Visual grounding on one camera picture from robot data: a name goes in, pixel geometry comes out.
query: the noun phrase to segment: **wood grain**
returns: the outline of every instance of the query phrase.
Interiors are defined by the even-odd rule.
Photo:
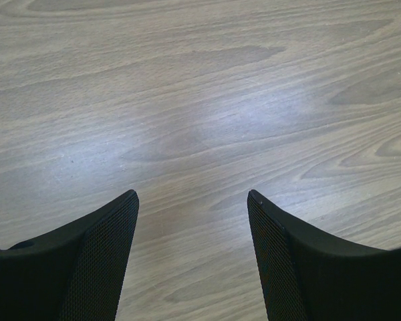
[[[0,248],[129,188],[117,320],[266,320],[252,188],[401,246],[401,0],[0,0]]]

